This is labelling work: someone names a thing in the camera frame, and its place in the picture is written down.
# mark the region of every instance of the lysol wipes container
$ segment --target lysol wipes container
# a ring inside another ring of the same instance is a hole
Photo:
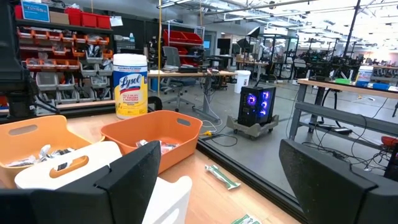
[[[148,112],[147,57],[113,55],[113,87],[116,116],[127,119]]]

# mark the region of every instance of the white bucket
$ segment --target white bucket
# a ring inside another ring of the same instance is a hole
[[[113,85],[116,116],[132,118],[148,112],[147,57],[136,54],[113,55]]]
[[[237,73],[237,75],[235,76],[236,77],[235,93],[241,93],[242,86],[249,85],[249,77],[251,72],[244,70],[238,70],[235,72]]]

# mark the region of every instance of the computer case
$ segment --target computer case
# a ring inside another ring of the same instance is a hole
[[[238,124],[251,127],[272,121],[276,87],[244,86],[241,90]]]

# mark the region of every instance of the blue box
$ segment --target blue box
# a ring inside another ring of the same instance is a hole
[[[35,2],[22,1],[24,19],[40,22],[50,22],[49,6]]]

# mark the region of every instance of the lysol logo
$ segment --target lysol logo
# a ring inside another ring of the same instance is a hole
[[[141,74],[131,74],[122,77],[120,83],[120,94],[127,91],[134,91],[141,89]]]

